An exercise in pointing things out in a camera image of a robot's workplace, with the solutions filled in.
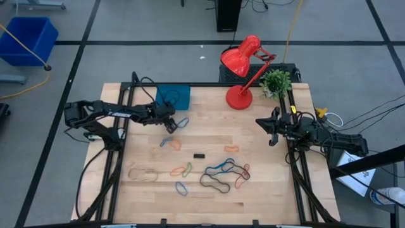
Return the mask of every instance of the concrete floor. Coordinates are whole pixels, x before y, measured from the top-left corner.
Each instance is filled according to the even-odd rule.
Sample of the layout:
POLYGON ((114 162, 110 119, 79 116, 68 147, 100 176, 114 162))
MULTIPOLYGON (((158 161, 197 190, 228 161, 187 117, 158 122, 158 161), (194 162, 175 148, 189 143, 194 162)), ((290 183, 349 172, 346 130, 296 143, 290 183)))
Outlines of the concrete floor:
MULTIPOLYGON (((249 3, 240 12, 236 40, 249 34, 266 41, 286 40, 298 2, 270 6, 266 13, 255 13, 249 3)), ((59 31, 59 41, 81 41, 94 3, 95 0, 66 0, 66 11, 20 8, 19 15, 47 16, 59 31)), ((405 41, 402 13, 405 2, 372 0, 372 3, 389 38, 405 41)), ((101 0, 89 40, 231 40, 233 33, 216 32, 215 11, 205 10, 212 6, 212 2, 205 0, 185 1, 184 8, 180 7, 180 0, 101 0)), ((256 3, 255 7, 261 10, 263 6, 256 3)), ((3 25, 14 15, 15 9, 8 1, 0 5, 3 25)), ((292 40, 383 41, 383 38, 365 0, 305 0, 292 40)), ((134 70, 140 77, 148 76, 156 82, 216 82, 219 56, 226 47, 86 46, 68 101, 98 99, 105 82, 129 81, 134 70)), ((275 63, 281 62, 284 46, 263 47, 278 55, 275 63)), ((405 47, 394 48, 405 61, 405 47)), ((53 67, 49 82, 5 101, 13 114, 0 132, 0 227, 15 225, 77 51, 78 45, 55 46, 48 61, 53 67)), ((404 94, 404 82, 387 46, 293 45, 287 62, 295 63, 302 80, 309 83, 315 106, 327 107, 344 120, 404 94)), ((0 96, 28 88, 46 76, 41 67, 13 67, 3 60, 0 60, 0 73, 19 73, 28 77, 27 85, 0 84, 0 96)), ((392 112, 363 133, 369 148, 382 151, 404 144, 402 126, 405 121, 401 113, 401 109, 392 112)), ((72 141, 62 133, 64 129, 61 122, 25 225, 68 222, 70 219, 87 145, 72 141)), ((353 129, 351 133, 360 129, 362 127, 353 129)), ((403 163, 398 165, 398 172, 398 175, 404 175, 403 163)), ((399 185, 405 188, 402 179, 399 185)), ((387 212, 357 204, 339 194, 339 189, 335 194, 342 221, 389 227, 387 212)), ((405 227, 405 220, 401 221, 401 226, 405 227)))

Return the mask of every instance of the potted plant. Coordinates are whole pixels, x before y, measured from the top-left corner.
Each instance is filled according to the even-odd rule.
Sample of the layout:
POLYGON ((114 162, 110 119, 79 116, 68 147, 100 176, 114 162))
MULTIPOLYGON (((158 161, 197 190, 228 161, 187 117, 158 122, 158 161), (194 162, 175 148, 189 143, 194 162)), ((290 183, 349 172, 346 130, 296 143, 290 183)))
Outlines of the potted plant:
POLYGON ((270 70, 260 77, 259 85, 263 88, 266 98, 284 98, 291 90, 290 72, 270 70))

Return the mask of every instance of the wooden table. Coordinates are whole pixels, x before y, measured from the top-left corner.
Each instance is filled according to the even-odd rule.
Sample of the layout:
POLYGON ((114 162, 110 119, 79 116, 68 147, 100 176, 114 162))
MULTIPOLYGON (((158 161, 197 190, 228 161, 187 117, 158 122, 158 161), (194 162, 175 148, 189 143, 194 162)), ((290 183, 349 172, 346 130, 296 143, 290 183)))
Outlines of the wooden table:
MULTIPOLYGON (((297 110, 313 113, 313 105, 307 84, 293 84, 297 110)), ((101 99, 116 103, 120 84, 105 84, 101 99)), ((152 96, 156 88, 147 87, 152 96)), ((226 101, 227 87, 192 87, 190 108, 176 112, 178 122, 189 117, 184 129, 173 134, 182 142, 180 151, 166 144, 159 146, 168 133, 162 125, 142 126, 130 122, 116 201, 114 223, 158 224, 167 219, 169 224, 299 224, 297 203, 290 166, 285 162, 287 143, 283 137, 274 147, 269 147, 270 135, 255 123, 256 118, 271 115, 279 102, 261 96, 260 88, 251 88, 252 105, 242 111, 231 109, 226 101), (236 145, 238 153, 225 152, 224 146, 236 145), (204 153, 205 159, 194 159, 194 153, 204 153), (210 187, 202 187, 200 176, 207 166, 216 166, 227 158, 239 165, 250 164, 251 178, 240 189, 234 188, 237 175, 220 177, 231 185, 227 194, 210 187), (176 167, 192 163, 192 172, 186 177, 172 177, 176 167), (158 173, 154 182, 132 180, 130 169, 152 169, 158 173), (185 184, 189 194, 181 196, 175 183, 185 184)), ((150 98, 135 89, 136 104, 150 103, 150 98)), ((112 126, 113 118, 101 121, 112 126)), ((90 143, 86 163, 103 147, 102 141, 90 143)), ((95 160, 84 175, 80 193, 79 210, 83 213, 99 193, 107 152, 95 160)), ((339 212, 329 177, 327 163, 321 155, 307 152, 308 168, 313 192, 324 207, 336 219, 339 212)), ((310 220, 308 201, 303 193, 306 219, 310 220)), ((109 196, 104 204, 103 218, 107 217, 109 196)))

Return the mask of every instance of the blue rubber band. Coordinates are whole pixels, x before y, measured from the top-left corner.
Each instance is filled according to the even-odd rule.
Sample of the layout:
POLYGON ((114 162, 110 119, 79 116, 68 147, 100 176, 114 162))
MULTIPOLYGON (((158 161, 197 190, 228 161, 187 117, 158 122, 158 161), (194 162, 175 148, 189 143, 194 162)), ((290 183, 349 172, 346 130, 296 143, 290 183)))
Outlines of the blue rubber band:
MULTIPOLYGON (((228 162, 234 162, 234 163, 235 163, 235 160, 234 160, 233 158, 228 158, 228 159, 226 159, 223 163, 217 165, 216 167, 207 167, 207 168, 205 168, 205 173, 206 173, 206 174, 209 174, 209 173, 207 173, 207 170, 208 170, 209 168, 210 168, 210 169, 213 169, 213 170, 219 169, 219 168, 223 167, 224 165, 226 165, 228 162)), ((223 171, 221 171, 221 172, 217 172, 217 173, 215 173, 215 174, 209 174, 209 175, 214 176, 214 175, 217 175, 217 174, 224 174, 224 173, 229 172, 229 170, 231 170, 232 168, 233 168, 233 167, 230 167, 230 168, 228 168, 228 169, 226 169, 226 170, 223 170, 223 171)))
POLYGON ((177 123, 177 127, 178 128, 184 128, 185 126, 187 126, 187 124, 190 122, 190 119, 188 118, 188 117, 185 117, 184 119, 182 119, 181 121, 179 121, 179 123, 177 123))
POLYGON ((166 144, 166 142, 170 141, 173 141, 172 137, 167 137, 166 139, 163 139, 162 142, 160 143, 160 147, 163 147, 166 144))
POLYGON ((185 188, 184 184, 181 183, 180 181, 177 181, 177 182, 176 182, 176 191, 177 191, 179 194, 181 194, 182 196, 187 196, 188 193, 189 193, 189 192, 187 191, 187 189, 185 188), (177 187, 178 184, 180 184, 180 185, 183 187, 185 193, 182 193, 182 192, 180 192, 180 191, 178 190, 178 187, 177 187))

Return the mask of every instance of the yellow cable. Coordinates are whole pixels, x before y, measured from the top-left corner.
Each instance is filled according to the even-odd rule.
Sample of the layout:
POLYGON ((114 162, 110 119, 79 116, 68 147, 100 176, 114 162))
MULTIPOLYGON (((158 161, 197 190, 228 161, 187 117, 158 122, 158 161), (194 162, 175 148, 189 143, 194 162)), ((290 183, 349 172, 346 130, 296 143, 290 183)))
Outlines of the yellow cable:
POLYGON ((290 30, 289 30, 289 36, 288 36, 288 38, 287 38, 287 43, 286 43, 286 45, 285 45, 283 63, 284 63, 285 60, 287 59, 287 55, 288 55, 288 53, 289 53, 289 43, 290 43, 291 33, 292 33, 293 29, 294 29, 294 25, 296 24, 299 11, 301 10, 302 2, 303 2, 303 0, 299 0, 298 8, 297 8, 297 11, 296 11, 296 13, 295 13, 295 15, 294 15, 294 19, 293 19, 293 21, 292 21, 292 24, 291 24, 291 27, 290 27, 290 30))
MULTIPOLYGON (((0 29, 3 29, 3 30, 4 30, 8 35, 10 35, 17 43, 19 43, 19 44, 21 45, 21 47, 23 47, 23 48, 26 49, 29 53, 31 53, 32 55, 34 55, 39 61, 41 61, 41 62, 44 64, 45 67, 48 67, 48 65, 46 64, 46 62, 45 62, 44 60, 42 60, 39 56, 37 56, 37 54, 35 54, 33 51, 31 51, 29 48, 27 48, 21 41, 19 41, 19 40, 17 39, 17 37, 15 37, 13 34, 11 34, 11 32, 9 32, 1 23, 0 23, 0 29)), ((2 96, 2 97, 0 97, 0 99, 12 98, 12 97, 21 95, 21 94, 23 94, 23 93, 25 93, 25 92, 31 91, 32 89, 35 89, 36 87, 42 86, 43 84, 45 84, 45 83, 48 81, 48 79, 50 78, 50 76, 51 76, 51 74, 48 72, 48 74, 47 74, 47 76, 46 76, 46 78, 45 78, 45 80, 44 80, 43 82, 41 82, 41 83, 39 83, 39 84, 36 84, 36 85, 34 85, 34 86, 32 86, 32 87, 29 87, 28 89, 24 89, 24 90, 21 91, 21 92, 14 93, 14 94, 7 95, 7 96, 2 96)))

